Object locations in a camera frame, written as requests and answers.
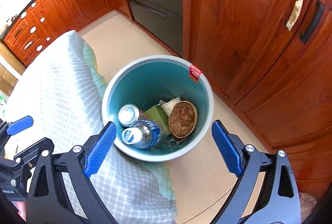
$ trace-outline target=blue gripper pad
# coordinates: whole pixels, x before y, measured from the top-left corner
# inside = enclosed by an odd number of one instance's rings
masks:
[[[212,137],[225,161],[228,171],[235,174],[236,177],[239,177],[243,172],[241,158],[227,135],[228,131],[220,120],[216,120],[212,123],[211,131]]]
[[[25,116],[11,124],[8,125],[7,127],[7,134],[8,135],[16,135],[19,132],[32,127],[34,124],[34,120],[32,119],[31,116]]]
[[[108,122],[105,128],[104,133],[86,156],[84,173],[88,178],[99,171],[102,162],[117,137],[117,126],[115,123]]]

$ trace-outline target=teal trash can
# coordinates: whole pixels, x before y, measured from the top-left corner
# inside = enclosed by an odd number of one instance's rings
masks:
[[[175,159],[194,148],[209,130],[214,110],[211,86],[201,74],[198,83],[189,77],[188,61],[169,55],[153,55],[126,65],[111,80],[102,102],[102,118],[106,125],[113,121],[117,125],[117,138],[114,142],[125,154],[144,161],[167,161]],[[159,100],[181,96],[195,105],[198,121],[194,132],[180,145],[170,149],[153,146],[137,149],[122,142],[124,127],[117,114],[126,104],[134,104],[143,111],[159,103]]]

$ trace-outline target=red tag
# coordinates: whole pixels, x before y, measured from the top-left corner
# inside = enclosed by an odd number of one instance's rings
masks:
[[[195,83],[198,83],[198,78],[200,77],[200,75],[202,74],[202,71],[199,70],[197,67],[195,67],[194,65],[191,65],[189,67],[189,77],[192,78],[192,80]]]

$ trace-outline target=blue bottle label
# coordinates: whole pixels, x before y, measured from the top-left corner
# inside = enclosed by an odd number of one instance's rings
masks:
[[[150,121],[150,120],[138,120],[138,121],[146,123],[148,125],[148,127],[150,128],[150,130],[151,130],[152,142],[145,149],[156,145],[161,139],[161,132],[160,132],[159,126],[155,122]]]

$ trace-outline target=silver bolt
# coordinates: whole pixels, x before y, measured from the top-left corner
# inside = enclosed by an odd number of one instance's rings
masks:
[[[42,153],[41,153],[41,156],[43,156],[43,157],[46,157],[46,156],[48,156],[49,155],[49,151],[48,150],[44,150],[44,151],[42,151]]]
[[[246,146],[246,150],[247,150],[248,152],[253,152],[253,151],[255,150],[255,147],[253,147],[251,144],[248,144],[248,145]]]
[[[79,145],[76,145],[76,146],[74,146],[74,148],[73,148],[73,152],[74,152],[74,153],[79,153],[81,150],[82,150],[82,147],[79,146]]]
[[[283,158],[286,155],[286,153],[283,150],[279,150],[278,155],[280,155]]]

